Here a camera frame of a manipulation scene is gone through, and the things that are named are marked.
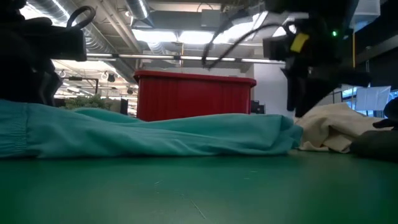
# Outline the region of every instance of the teal fabric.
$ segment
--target teal fabric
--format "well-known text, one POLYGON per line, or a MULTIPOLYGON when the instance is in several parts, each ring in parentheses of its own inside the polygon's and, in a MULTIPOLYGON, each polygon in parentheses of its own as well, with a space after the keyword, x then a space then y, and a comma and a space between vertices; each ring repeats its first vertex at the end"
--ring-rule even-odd
POLYGON ((0 100, 0 157, 284 154, 302 128, 279 115, 218 114, 144 122, 105 110, 0 100))

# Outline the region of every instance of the red container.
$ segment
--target red container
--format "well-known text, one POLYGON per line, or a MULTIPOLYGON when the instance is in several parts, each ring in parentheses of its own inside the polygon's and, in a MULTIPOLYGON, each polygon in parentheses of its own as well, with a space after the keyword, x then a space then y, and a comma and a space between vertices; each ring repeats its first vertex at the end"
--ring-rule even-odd
POLYGON ((144 121, 250 113, 251 78, 136 71, 137 117, 144 121))

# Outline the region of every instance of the white wall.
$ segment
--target white wall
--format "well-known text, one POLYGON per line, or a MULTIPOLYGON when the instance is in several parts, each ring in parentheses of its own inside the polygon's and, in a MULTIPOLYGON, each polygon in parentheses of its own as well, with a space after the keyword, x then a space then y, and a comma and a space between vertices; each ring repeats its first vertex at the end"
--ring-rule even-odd
POLYGON ((161 72, 178 72, 187 74, 199 74, 199 75, 217 75, 217 76, 236 76, 245 77, 245 73, 241 73, 240 69, 236 68, 213 68, 211 70, 204 68, 148 68, 148 70, 161 71, 161 72))
POLYGON ((280 68, 284 65, 254 65, 254 78, 257 86, 254 87, 254 100, 265 104, 266 114, 281 114, 293 117, 294 113, 286 109, 287 79, 280 68))

